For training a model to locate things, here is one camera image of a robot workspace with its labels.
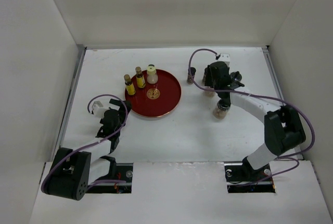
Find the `yellow label bottle front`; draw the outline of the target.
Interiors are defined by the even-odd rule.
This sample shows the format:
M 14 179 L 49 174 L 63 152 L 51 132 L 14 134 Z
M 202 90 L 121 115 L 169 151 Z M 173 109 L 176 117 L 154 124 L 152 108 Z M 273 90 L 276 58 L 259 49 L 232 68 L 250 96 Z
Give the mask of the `yellow label bottle front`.
M 124 75 L 124 82 L 125 82 L 125 87 L 128 95 L 133 96 L 136 94 L 135 87 L 133 85 L 133 82 L 131 80 L 131 77 L 128 74 Z

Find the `yellow label bottle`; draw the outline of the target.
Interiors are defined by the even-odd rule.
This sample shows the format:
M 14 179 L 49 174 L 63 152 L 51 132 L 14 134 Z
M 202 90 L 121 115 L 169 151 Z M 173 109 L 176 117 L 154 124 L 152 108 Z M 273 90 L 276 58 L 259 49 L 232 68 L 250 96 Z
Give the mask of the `yellow label bottle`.
M 136 67 L 135 72 L 136 72 L 135 76 L 136 76 L 137 86 L 138 88 L 143 89 L 146 86 L 146 83 L 141 67 Z
M 133 96 L 136 94 L 135 87 L 133 85 L 133 82 L 131 80 L 131 77 L 128 74 L 124 75 L 124 82 L 125 82 L 125 87 L 128 95 Z

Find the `cream squeeze bottle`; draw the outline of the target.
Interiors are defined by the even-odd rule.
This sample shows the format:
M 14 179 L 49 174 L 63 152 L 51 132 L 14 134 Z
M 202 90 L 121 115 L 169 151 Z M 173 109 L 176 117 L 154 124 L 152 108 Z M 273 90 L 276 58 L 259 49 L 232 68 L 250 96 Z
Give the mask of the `cream squeeze bottle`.
M 148 65 L 147 67 L 147 82 L 149 84 L 156 84 L 158 82 L 157 69 L 153 64 Z

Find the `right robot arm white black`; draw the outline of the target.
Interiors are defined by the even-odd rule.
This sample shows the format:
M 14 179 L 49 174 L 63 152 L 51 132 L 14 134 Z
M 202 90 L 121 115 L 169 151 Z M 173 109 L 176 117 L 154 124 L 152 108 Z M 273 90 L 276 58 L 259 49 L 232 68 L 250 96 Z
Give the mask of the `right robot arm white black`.
M 240 73 L 229 73 L 223 61 L 214 62 L 205 68 L 205 87 L 214 89 L 220 98 L 213 111 L 223 119 L 232 105 L 256 117 L 264 125 L 264 142 L 242 161 L 241 174 L 254 180 L 269 162 L 305 141 L 305 132 L 299 113 L 291 106 L 270 103 L 251 97 L 240 82 Z

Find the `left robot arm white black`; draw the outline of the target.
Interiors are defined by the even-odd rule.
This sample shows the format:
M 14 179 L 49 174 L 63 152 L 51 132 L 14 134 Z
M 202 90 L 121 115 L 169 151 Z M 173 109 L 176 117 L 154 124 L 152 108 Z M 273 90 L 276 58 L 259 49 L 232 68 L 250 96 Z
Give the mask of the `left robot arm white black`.
M 115 193 L 129 192 L 132 182 L 132 166 L 117 165 L 111 156 L 120 141 L 131 103 L 112 96 L 106 108 L 94 97 L 87 106 L 93 116 L 99 118 L 100 128 L 95 138 L 79 148 L 60 147 L 56 152 L 49 173 L 41 184 L 47 195 L 79 201 L 95 186 L 110 184 Z

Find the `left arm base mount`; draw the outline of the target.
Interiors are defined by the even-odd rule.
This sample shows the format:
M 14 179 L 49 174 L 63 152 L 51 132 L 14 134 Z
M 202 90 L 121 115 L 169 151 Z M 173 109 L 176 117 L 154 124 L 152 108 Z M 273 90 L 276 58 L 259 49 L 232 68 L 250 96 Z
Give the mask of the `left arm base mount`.
M 102 156 L 91 165 L 87 193 L 132 193 L 133 163 L 117 163 L 114 157 Z

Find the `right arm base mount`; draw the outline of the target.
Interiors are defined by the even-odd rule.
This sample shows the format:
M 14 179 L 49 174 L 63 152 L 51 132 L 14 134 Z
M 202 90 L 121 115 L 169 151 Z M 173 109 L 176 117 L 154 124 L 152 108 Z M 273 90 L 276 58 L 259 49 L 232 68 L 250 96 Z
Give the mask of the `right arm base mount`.
M 275 185 L 270 176 L 271 168 L 267 164 L 251 175 L 245 175 L 241 163 L 225 163 L 225 178 L 228 193 L 275 193 Z

